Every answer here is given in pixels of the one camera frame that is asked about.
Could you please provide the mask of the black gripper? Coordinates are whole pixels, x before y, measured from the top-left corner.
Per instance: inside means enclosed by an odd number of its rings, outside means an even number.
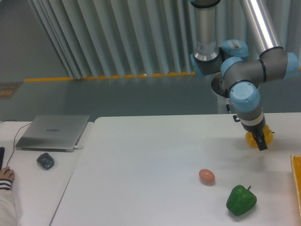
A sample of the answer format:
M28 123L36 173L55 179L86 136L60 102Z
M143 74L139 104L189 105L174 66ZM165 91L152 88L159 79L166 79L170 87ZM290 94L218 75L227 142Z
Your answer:
M266 120L264 117L262 119L256 118L254 120L240 119L240 122L246 131L252 133L260 151L268 149L264 133L262 132L264 126L266 125Z

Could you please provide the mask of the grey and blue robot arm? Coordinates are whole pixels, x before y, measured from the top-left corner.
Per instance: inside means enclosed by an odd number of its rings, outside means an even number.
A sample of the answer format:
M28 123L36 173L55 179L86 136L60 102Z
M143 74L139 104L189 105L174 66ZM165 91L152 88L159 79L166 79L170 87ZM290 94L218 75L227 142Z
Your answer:
M234 120L252 135L259 150L267 149L268 137L258 86L298 74L299 61L286 52L278 38L266 5L261 0L240 2L259 58L246 61L247 45L240 40L216 44L216 0L192 0L196 18L196 47L191 62L197 76L220 73L225 97L236 111Z

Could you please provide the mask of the white sleeved forearm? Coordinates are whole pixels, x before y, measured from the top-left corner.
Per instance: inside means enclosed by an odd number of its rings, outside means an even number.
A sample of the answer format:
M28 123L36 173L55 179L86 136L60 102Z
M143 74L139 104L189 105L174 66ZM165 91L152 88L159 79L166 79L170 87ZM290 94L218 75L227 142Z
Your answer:
M0 180L0 225L17 225L15 200L11 191L11 181L8 179Z

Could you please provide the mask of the person's hand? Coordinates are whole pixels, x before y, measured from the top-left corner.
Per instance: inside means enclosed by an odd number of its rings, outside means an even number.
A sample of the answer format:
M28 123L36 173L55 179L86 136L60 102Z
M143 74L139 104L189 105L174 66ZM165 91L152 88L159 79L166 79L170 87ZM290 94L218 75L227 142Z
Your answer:
M0 170L0 180L14 181L15 173L10 167L4 167Z

